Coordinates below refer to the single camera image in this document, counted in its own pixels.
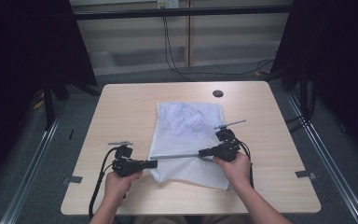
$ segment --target black cable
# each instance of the black cable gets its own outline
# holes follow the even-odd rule
[[[109,168],[109,167],[111,167],[113,164],[110,164],[110,165],[108,165],[108,166],[106,166],[106,168],[104,169],[104,173],[106,172],[106,170]]]
[[[261,68],[267,66],[269,63],[273,62],[274,59],[264,59],[261,60],[260,62],[258,62],[257,64],[257,68],[247,71],[247,72],[242,72],[242,73],[209,73],[209,72],[180,72],[179,69],[176,67],[176,64],[174,62],[173,56],[172,56],[172,49],[171,49],[171,41],[170,41],[170,36],[169,36],[169,32],[168,32],[168,23],[167,23],[167,18],[163,17],[163,22],[164,22],[164,37],[165,37],[165,60],[167,62],[167,65],[170,67],[170,69],[174,72],[179,74],[179,76],[181,76],[183,79],[188,80],[188,81],[195,81],[193,79],[190,79],[188,77],[184,77],[184,75],[221,75],[221,76],[241,76],[241,75],[246,75],[249,73],[253,73],[253,72],[257,72],[260,71]],[[171,54],[171,60],[172,60],[172,65],[173,67],[171,67],[171,64],[168,60],[168,50],[170,51]]]
[[[169,34],[168,34],[167,18],[166,18],[166,17],[163,17],[162,19],[163,19],[163,21],[164,21],[165,60],[167,61],[167,65],[170,67],[170,69],[171,69],[174,73],[179,74],[179,76],[180,76],[181,78],[183,78],[184,80],[187,80],[187,81],[195,81],[195,80],[193,80],[193,79],[184,77],[183,74],[182,74],[181,72],[179,72],[178,68],[176,67],[175,60],[173,59],[173,55],[172,55],[172,48],[171,48],[170,36],[169,36]],[[169,62],[169,60],[168,60],[168,52],[167,52],[168,49],[170,50],[173,68],[171,67],[171,64],[170,64],[170,62]]]
[[[241,148],[243,149],[243,151],[245,151],[245,154],[246,156],[248,156],[249,158],[249,161],[251,162],[251,167],[249,168],[249,182],[252,186],[252,188],[255,188],[255,183],[254,183],[254,180],[253,180],[253,164],[252,164],[252,159],[251,159],[251,150],[248,148],[248,146],[240,141],[240,139],[238,139],[235,135],[232,135],[230,133],[226,133],[226,132],[223,132],[223,134],[229,136],[230,138],[234,139],[235,141],[237,141],[237,143],[241,146]]]
[[[308,67],[310,65],[310,61],[311,61],[312,57],[314,56],[315,51],[317,49],[316,47],[318,46],[318,43],[320,42],[322,31],[323,31],[323,28],[324,28],[325,23],[327,21],[327,16],[329,15],[329,12],[330,12],[331,7],[333,5],[333,1],[334,0],[329,1],[327,10],[324,12],[324,17],[323,17],[323,19],[321,21],[320,28],[317,31],[315,41],[313,42],[313,48],[310,49],[311,50],[310,56],[308,57],[308,59],[304,59],[305,61],[303,62],[303,65],[306,66],[306,67]],[[314,112],[314,108],[315,108],[315,101],[316,101],[316,88],[315,88],[315,85],[312,83],[312,96],[311,96],[311,100],[310,100],[310,105],[308,107],[308,111],[306,113],[303,112],[303,113],[306,114],[306,117],[303,117],[303,120],[299,124],[297,124],[297,126],[295,126],[294,128],[292,128],[290,130],[290,133],[295,132],[296,130],[300,129],[301,126],[306,125],[307,123],[310,122],[310,118],[312,117],[313,112]]]
[[[315,102],[316,102],[316,86],[315,84],[312,83],[312,96],[310,97],[310,105],[308,106],[308,117],[305,118],[303,116],[298,116],[296,118],[293,118],[293,119],[289,119],[289,120],[286,120],[286,123],[289,123],[289,122],[292,122],[296,119],[303,119],[300,121],[300,123],[298,123],[295,127],[293,127],[292,129],[289,130],[290,133],[293,133],[295,131],[297,131],[298,129],[300,129],[302,126],[308,124],[310,122],[310,119],[312,118],[313,116],[313,113],[315,111]]]
[[[105,171],[106,171],[106,169],[107,169],[107,167],[106,167],[106,169],[104,169],[104,166],[105,166],[105,164],[106,164],[106,160],[107,160],[107,158],[109,157],[110,153],[111,153],[112,151],[114,151],[114,150],[116,150],[116,149],[115,149],[115,148],[110,149],[110,150],[106,153],[106,155],[105,155],[105,157],[104,157],[104,159],[103,159],[103,165],[102,165],[102,167],[101,167],[100,175],[98,176],[97,185],[95,186],[94,193],[92,194],[91,200],[89,201],[89,219],[90,219],[90,220],[91,220],[92,217],[94,216],[94,214],[92,213],[92,208],[94,207],[95,199],[97,198],[98,191],[100,190],[101,183],[103,182],[103,176],[104,176]]]

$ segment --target gray carpet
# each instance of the gray carpet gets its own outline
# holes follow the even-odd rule
[[[205,66],[180,69],[182,72],[240,73],[255,69],[257,63]],[[195,81],[258,80],[254,73],[246,75],[183,75]],[[186,81],[171,70],[139,72],[97,77],[101,90],[108,83],[146,83]],[[296,116],[286,92],[282,91],[280,80],[271,81],[270,87],[285,119]],[[37,177],[21,209],[17,223],[88,223],[87,216],[68,217],[61,213],[61,203],[67,186],[62,184],[64,177],[70,176],[75,168],[98,97],[93,97],[78,89],[68,87],[71,97],[63,102],[55,101],[56,111],[64,108],[56,133],[48,147]],[[340,129],[336,116],[323,100],[317,98],[312,122],[330,150],[342,174],[358,196],[358,145],[349,133]],[[46,125],[44,108],[30,110],[24,116],[18,142],[0,169],[0,220],[14,196],[21,179],[34,155]],[[290,122],[288,128],[297,125]],[[355,220],[338,192],[329,173],[304,130],[292,133],[297,150],[308,171],[319,177],[312,180],[313,187],[322,204],[316,214],[285,214],[294,223],[355,223]]]

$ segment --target white cloth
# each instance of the white cloth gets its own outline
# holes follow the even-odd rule
[[[222,107],[209,103],[158,103],[156,130],[150,157],[197,154],[199,150],[220,144],[214,127],[224,124]],[[222,169],[215,163],[198,158],[159,160],[150,170],[162,182],[182,179],[203,186],[228,189]]]

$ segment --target black curtain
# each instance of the black curtain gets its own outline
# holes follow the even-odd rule
[[[49,77],[55,85],[96,85],[68,0],[0,0],[0,164],[21,117]]]
[[[317,4],[308,13],[289,15],[272,73],[286,69],[282,84],[290,90],[305,68],[318,95],[358,140],[358,1]]]

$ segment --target light wood surface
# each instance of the light wood surface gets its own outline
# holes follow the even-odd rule
[[[213,91],[224,93],[221,98]],[[315,213],[321,208],[268,83],[197,82],[113,84],[103,89],[74,175],[62,203],[66,215],[86,215],[103,157],[111,141],[132,141],[132,158],[146,160],[157,119],[157,102],[216,103],[230,129],[251,150],[255,189],[281,213]],[[108,163],[114,159],[114,153]],[[103,197],[104,185],[94,204]],[[132,183],[118,215],[210,215],[247,213],[232,189],[210,189],[181,181],[158,183],[148,171]]]

